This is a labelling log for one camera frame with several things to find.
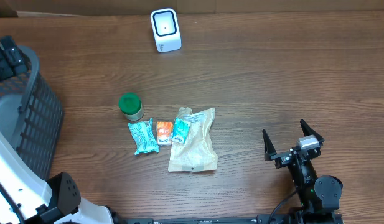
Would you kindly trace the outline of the orange tissue pack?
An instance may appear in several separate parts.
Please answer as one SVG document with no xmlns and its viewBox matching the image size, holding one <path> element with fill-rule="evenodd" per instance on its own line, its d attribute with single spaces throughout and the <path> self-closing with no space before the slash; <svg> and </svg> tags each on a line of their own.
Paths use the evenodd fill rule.
<svg viewBox="0 0 384 224">
<path fill-rule="evenodd" d="M 156 123 L 157 144 L 159 146 L 170 146 L 172 144 L 171 133 L 173 123 L 169 121 L 158 121 Z"/>
</svg>

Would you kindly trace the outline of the teal tissue pack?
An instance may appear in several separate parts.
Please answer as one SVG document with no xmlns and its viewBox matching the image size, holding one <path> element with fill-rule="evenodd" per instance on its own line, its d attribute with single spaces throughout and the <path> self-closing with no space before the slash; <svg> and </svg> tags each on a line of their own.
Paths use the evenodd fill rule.
<svg viewBox="0 0 384 224">
<path fill-rule="evenodd" d="M 191 127 L 191 123 L 189 121 L 185 121 L 180 118 L 176 118 L 174 120 L 174 127 L 170 134 L 170 139 L 173 142 L 179 144 L 185 144 L 187 140 L 187 136 Z"/>
</svg>

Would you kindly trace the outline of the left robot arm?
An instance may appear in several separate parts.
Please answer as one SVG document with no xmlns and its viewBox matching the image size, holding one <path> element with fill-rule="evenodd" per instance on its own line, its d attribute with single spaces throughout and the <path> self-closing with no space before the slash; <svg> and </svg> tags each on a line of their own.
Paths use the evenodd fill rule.
<svg viewBox="0 0 384 224">
<path fill-rule="evenodd" d="M 63 118 L 37 54 L 0 38 L 1 223 L 123 223 L 83 198 L 68 173 L 50 175 Z"/>
</svg>

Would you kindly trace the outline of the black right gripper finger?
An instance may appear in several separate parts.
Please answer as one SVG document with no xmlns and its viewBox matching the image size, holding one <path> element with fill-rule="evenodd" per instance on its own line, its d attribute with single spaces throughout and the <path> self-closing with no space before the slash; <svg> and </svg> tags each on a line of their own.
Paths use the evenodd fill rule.
<svg viewBox="0 0 384 224">
<path fill-rule="evenodd" d="M 263 133 L 263 141 L 264 141 L 264 158 L 266 161 L 273 160 L 273 156 L 276 155 L 276 149 L 271 142 L 268 133 L 265 129 L 262 130 Z"/>
<path fill-rule="evenodd" d="M 314 131 L 303 119 L 300 120 L 300 125 L 305 137 L 313 135 L 318 140 L 319 144 L 323 144 L 324 138 Z"/>
</svg>

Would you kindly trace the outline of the green snack packet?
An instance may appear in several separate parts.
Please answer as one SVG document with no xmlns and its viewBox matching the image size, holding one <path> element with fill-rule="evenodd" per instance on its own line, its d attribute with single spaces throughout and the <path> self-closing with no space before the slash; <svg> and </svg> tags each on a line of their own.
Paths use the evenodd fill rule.
<svg viewBox="0 0 384 224">
<path fill-rule="evenodd" d="M 159 152 L 159 146 L 156 142 L 152 131 L 153 119 L 148 121 L 140 121 L 137 123 L 129 123 L 128 128 L 136 143 L 135 156 L 139 154 L 148 154 L 150 152 Z"/>
</svg>

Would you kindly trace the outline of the beige plastic pouch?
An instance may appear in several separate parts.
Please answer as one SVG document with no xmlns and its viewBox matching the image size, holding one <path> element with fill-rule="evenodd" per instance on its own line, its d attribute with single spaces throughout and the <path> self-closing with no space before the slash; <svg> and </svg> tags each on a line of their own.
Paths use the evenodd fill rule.
<svg viewBox="0 0 384 224">
<path fill-rule="evenodd" d="M 181 107 L 176 118 L 189 121 L 191 127 L 185 144 L 172 142 L 169 172 L 205 172 L 217 169 L 218 156 L 213 150 L 210 128 L 215 119 L 215 109 L 194 113 Z"/>
</svg>

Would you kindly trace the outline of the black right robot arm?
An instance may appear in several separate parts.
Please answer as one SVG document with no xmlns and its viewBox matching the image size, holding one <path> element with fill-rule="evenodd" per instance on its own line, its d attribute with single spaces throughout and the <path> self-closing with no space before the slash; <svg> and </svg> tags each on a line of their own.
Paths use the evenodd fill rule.
<svg viewBox="0 0 384 224">
<path fill-rule="evenodd" d="M 321 155 L 324 138 L 314 131 L 304 120 L 300 120 L 304 133 L 296 146 L 278 154 L 266 130 L 262 130 L 264 156 L 266 161 L 274 161 L 277 169 L 287 167 L 295 191 L 283 199 L 269 215 L 258 215 L 258 223 L 304 223 L 342 224 L 341 215 L 335 213 L 340 207 L 343 183 L 331 176 L 317 176 L 311 160 Z M 299 197 L 301 206 L 289 213 L 279 215 L 277 211 L 294 195 Z"/>
</svg>

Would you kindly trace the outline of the green capped bottle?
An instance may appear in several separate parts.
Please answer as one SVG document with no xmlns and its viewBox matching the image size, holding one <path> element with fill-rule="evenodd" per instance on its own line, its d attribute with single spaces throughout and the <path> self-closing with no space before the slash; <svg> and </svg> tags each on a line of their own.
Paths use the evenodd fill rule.
<svg viewBox="0 0 384 224">
<path fill-rule="evenodd" d="M 119 108 L 130 121 L 138 121 L 144 115 L 144 107 L 140 97 L 135 93 L 125 93 L 119 99 Z"/>
</svg>

